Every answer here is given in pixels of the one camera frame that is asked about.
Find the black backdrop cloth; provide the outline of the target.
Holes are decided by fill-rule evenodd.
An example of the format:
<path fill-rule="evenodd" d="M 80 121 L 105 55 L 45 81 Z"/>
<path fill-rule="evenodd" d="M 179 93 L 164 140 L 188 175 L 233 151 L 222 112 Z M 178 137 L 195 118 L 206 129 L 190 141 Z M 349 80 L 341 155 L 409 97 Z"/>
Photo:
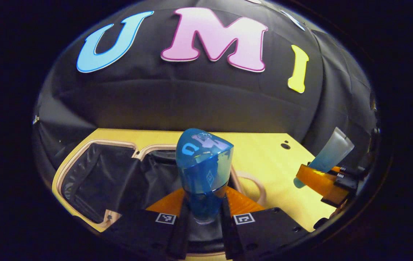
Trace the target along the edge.
<path fill-rule="evenodd" d="M 356 166 L 377 121 L 363 65 L 303 11 L 268 0 L 142 0 L 59 54 L 30 124 L 57 169 L 97 128 L 286 133 L 317 154 L 338 127 L 355 145 L 343 163 Z"/>

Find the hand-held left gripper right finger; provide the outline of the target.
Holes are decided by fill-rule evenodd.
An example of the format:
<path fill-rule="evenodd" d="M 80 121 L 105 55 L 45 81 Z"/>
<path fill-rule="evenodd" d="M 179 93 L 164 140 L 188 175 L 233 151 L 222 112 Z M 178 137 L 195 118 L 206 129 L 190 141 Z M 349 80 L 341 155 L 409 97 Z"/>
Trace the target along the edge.
<path fill-rule="evenodd" d="M 221 205 L 221 226 L 228 260 L 277 260 L 309 233 L 281 208 L 265 209 L 230 187 Z"/>

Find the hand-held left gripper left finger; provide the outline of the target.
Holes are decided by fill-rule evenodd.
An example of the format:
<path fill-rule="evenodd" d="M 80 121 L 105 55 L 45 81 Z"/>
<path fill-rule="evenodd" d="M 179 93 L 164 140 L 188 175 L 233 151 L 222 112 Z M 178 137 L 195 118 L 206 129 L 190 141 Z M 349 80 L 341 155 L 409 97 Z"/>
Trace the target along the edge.
<path fill-rule="evenodd" d="M 183 260 L 189 216 L 184 199 L 180 188 L 146 209 L 122 214 L 101 235 L 127 251 L 131 260 Z"/>

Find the blue skin care bottle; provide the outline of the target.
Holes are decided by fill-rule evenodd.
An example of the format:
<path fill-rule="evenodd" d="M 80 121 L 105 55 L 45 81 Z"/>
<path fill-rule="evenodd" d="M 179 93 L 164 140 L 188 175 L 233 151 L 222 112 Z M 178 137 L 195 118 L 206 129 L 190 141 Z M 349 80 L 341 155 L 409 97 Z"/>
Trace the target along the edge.
<path fill-rule="evenodd" d="M 231 176 L 234 145 L 197 128 L 185 130 L 176 146 L 176 165 L 188 208 L 200 225 L 219 214 Z"/>

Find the teal skin care tube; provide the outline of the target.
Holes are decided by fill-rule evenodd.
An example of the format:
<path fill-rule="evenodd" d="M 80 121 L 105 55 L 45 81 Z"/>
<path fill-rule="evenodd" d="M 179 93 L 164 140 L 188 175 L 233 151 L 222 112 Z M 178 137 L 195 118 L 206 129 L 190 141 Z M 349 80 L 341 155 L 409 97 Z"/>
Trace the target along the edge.
<path fill-rule="evenodd" d="M 308 164 L 301 165 L 299 170 L 304 170 L 307 167 L 314 174 L 321 174 L 323 177 L 328 174 L 333 167 L 336 167 L 353 149 L 355 145 L 344 132 L 338 127 L 335 127 L 331 137 L 316 155 L 316 157 Z"/>

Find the pink suitcase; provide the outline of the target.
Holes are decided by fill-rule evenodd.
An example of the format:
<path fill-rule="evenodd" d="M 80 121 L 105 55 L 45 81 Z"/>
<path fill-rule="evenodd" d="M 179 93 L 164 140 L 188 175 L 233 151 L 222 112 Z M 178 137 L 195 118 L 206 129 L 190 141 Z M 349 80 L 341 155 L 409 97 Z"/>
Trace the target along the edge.
<path fill-rule="evenodd" d="M 110 226 L 182 189 L 176 146 L 138 150 L 135 144 L 92 141 L 57 177 L 57 194 L 82 220 Z"/>

